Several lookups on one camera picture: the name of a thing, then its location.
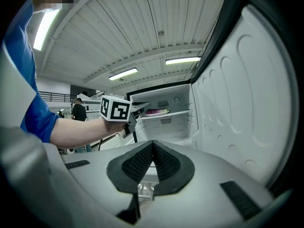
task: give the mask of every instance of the plate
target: plate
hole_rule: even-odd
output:
[[[160,112],[160,113],[154,113],[154,114],[146,114],[145,116],[162,116],[162,115],[166,115],[169,112],[170,111]]]

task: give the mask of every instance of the black shirt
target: black shirt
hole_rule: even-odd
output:
[[[81,104],[75,104],[71,115],[75,117],[75,120],[84,122],[86,120],[86,109]]]

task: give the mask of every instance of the purple food item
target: purple food item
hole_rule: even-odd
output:
[[[146,115],[163,113],[163,112],[167,112],[167,111],[170,111],[169,108],[149,109],[149,110],[146,111]]]

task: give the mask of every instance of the person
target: person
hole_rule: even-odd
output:
[[[42,100],[36,86],[34,54],[26,34],[33,12],[51,9],[51,4],[63,0],[29,0],[17,13],[4,37],[4,44],[18,71],[36,91],[21,123],[21,129],[33,133],[42,142],[52,143],[60,149],[71,149],[100,140],[123,129],[124,123],[107,122],[103,118],[91,121],[73,121],[51,112]]]
[[[58,115],[59,115],[61,118],[65,118],[65,116],[62,115],[62,112],[61,112],[61,111],[59,111]]]
[[[73,120],[77,120],[77,121],[82,121],[84,122],[86,120],[86,109],[84,108],[82,104],[82,99],[81,98],[77,98],[75,100],[75,105],[73,107],[72,113],[71,113],[71,118]],[[90,144],[86,144],[85,145],[86,151],[87,152],[91,152],[92,148]],[[83,147],[79,147],[76,149],[77,153],[84,153],[84,148]]]

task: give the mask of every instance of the light fixture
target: light fixture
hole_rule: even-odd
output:
[[[115,80],[115,79],[118,79],[118,78],[121,78],[121,77],[124,77],[124,76],[127,76],[129,74],[133,74],[133,73],[137,73],[137,69],[136,68],[131,68],[131,69],[128,69],[126,71],[123,71],[119,74],[115,74],[113,76],[110,76],[109,79],[110,80]]]
[[[196,61],[200,61],[200,57],[175,58],[175,59],[166,60],[166,65],[174,64],[174,63],[196,62]]]
[[[59,9],[44,14],[42,21],[39,25],[37,34],[36,34],[36,38],[35,38],[35,42],[34,42],[35,49],[41,51],[43,41],[47,35],[48,29],[51,26],[51,24],[52,24],[55,16],[58,14],[58,12],[59,12]]]

